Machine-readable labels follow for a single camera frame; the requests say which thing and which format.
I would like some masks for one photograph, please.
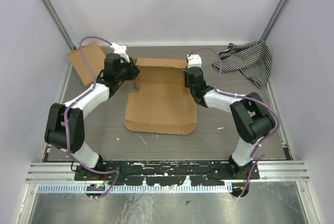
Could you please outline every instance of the cable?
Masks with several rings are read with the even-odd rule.
[[[95,86],[96,86],[96,77],[95,77],[95,74],[92,70],[92,68],[90,67],[85,55],[84,55],[84,52],[82,51],[82,43],[86,40],[86,39],[98,39],[98,40],[102,40],[104,42],[106,42],[107,44],[109,45],[112,45],[111,42],[109,42],[108,40],[105,40],[103,38],[100,38],[100,37],[95,37],[95,36],[88,36],[88,37],[84,37],[82,40],[80,40],[79,42],[79,50],[80,50],[80,53],[81,53],[81,56],[90,72],[90,74],[92,75],[93,77],[93,80],[94,80],[94,83],[93,83],[93,86],[91,89],[87,90],[87,92],[85,92],[82,96],[80,96],[76,101],[72,102],[66,109],[65,109],[65,112],[64,112],[64,123],[65,123],[65,132],[66,132],[66,154],[68,157],[70,157],[73,161],[79,163],[80,166],[84,167],[85,169],[87,169],[88,171],[91,171],[93,173],[97,173],[97,174],[110,174],[110,173],[117,173],[116,175],[116,178],[115,180],[113,181],[112,185],[115,184],[117,178],[118,178],[118,174],[119,174],[119,171],[117,169],[115,170],[111,170],[111,171],[106,171],[106,172],[102,172],[102,171],[98,171],[98,170],[95,170],[95,169],[92,169],[88,166],[86,166],[85,164],[82,164],[79,160],[77,160],[70,152],[70,135],[69,135],[69,125],[68,125],[68,112],[69,110],[71,109],[71,107],[73,107],[76,103],[78,103],[81,99],[83,99],[85,96],[87,96],[88,94],[90,94]]]
[[[268,106],[267,104],[263,103],[262,101],[259,101],[257,99],[254,99],[254,98],[251,98],[251,97],[248,97],[248,96],[244,96],[244,95],[237,95],[237,94],[233,94],[233,93],[229,93],[229,92],[224,92],[224,91],[220,91],[218,88],[217,88],[217,85],[218,85],[218,82],[221,78],[221,74],[223,73],[222,72],[222,62],[221,62],[221,58],[219,57],[219,54],[212,48],[199,48],[199,49],[196,49],[194,50],[193,52],[191,52],[189,54],[192,55],[194,54],[195,52],[199,51],[199,50],[202,50],[202,49],[206,49],[206,50],[210,50],[211,52],[213,52],[217,59],[218,59],[218,62],[219,62],[219,76],[216,80],[216,84],[215,86],[213,87],[214,91],[220,95],[225,95],[225,96],[228,96],[228,97],[232,97],[232,98],[239,98],[239,99],[246,99],[246,100],[250,100],[250,101],[253,101],[253,102],[256,102],[258,104],[260,104],[261,106],[265,107],[266,109],[268,109],[270,111],[270,113],[276,118],[276,127],[274,128],[273,131],[271,131],[268,135],[266,135],[265,137],[261,138],[258,142],[257,142],[257,145],[255,146],[255,148],[253,149],[252,153],[250,154],[250,157],[254,160],[254,153],[256,152],[256,150],[260,147],[261,143],[268,139],[269,137],[271,137],[273,134],[275,134],[276,132],[278,132],[280,126],[281,126],[281,119],[279,117],[279,115],[270,107]],[[251,169],[250,169],[250,172],[249,172],[249,175],[248,175],[248,178],[246,180],[246,185],[244,187],[244,189],[242,190],[239,198],[242,197],[242,195],[244,194],[246,188],[248,187],[248,184],[250,182],[250,179],[251,179],[251,175],[252,175],[252,172],[253,172],[253,169],[255,167],[255,165],[259,162],[260,159],[262,159],[264,157],[264,155],[260,156],[259,158],[256,159],[256,161],[253,163]]]

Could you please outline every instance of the white panel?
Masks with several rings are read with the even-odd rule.
[[[0,0],[1,223],[13,223],[30,163],[42,156],[69,51],[40,0]]]
[[[284,129],[294,157],[305,162],[324,223],[334,220],[333,18],[333,0],[289,0],[268,38]]]
[[[74,42],[94,34],[121,44],[245,43],[278,1],[52,0]]]

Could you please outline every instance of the open cardboard box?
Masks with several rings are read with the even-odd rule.
[[[139,92],[128,97],[124,125],[137,132],[190,134],[197,126],[197,104],[184,86],[186,60],[138,58]]]

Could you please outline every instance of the striped cloth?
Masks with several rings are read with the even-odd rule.
[[[229,44],[229,48],[219,53],[222,60],[222,72],[239,71],[258,88],[264,87],[270,76],[272,56],[264,41],[253,41],[245,45]],[[219,70],[219,62],[212,66]]]

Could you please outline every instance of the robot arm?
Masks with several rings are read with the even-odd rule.
[[[218,94],[206,84],[203,71],[192,56],[188,56],[185,85],[195,102],[203,107],[217,108],[231,113],[240,136],[236,150],[230,155],[229,170],[234,177],[243,177],[252,164],[252,153],[257,143],[275,127],[275,121],[266,108],[247,99]],[[247,97],[262,101],[252,92]]]
[[[114,95],[124,81],[133,80],[139,74],[133,60],[126,54],[125,46],[113,44],[112,48],[114,53],[106,56],[104,70],[99,73],[96,84],[73,100],[51,106],[44,135],[46,143],[66,152],[64,112],[74,102],[68,113],[70,153],[80,163],[98,171],[104,171],[103,159],[85,142],[84,118]]]

